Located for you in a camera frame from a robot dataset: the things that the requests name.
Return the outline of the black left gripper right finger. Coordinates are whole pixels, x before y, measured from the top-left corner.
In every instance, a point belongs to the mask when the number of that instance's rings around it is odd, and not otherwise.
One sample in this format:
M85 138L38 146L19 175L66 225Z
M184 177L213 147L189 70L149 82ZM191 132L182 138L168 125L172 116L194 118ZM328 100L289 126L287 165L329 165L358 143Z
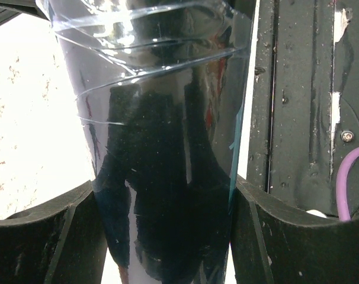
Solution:
M237 283L359 283L359 216L317 217L242 177L231 246Z

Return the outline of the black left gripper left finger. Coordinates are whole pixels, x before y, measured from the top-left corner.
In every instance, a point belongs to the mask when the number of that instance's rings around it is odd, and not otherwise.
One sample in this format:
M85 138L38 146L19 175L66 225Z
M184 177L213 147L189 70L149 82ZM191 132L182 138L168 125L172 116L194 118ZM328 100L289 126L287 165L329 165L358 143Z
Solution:
M100 283L106 251L85 182L0 220L0 283Z

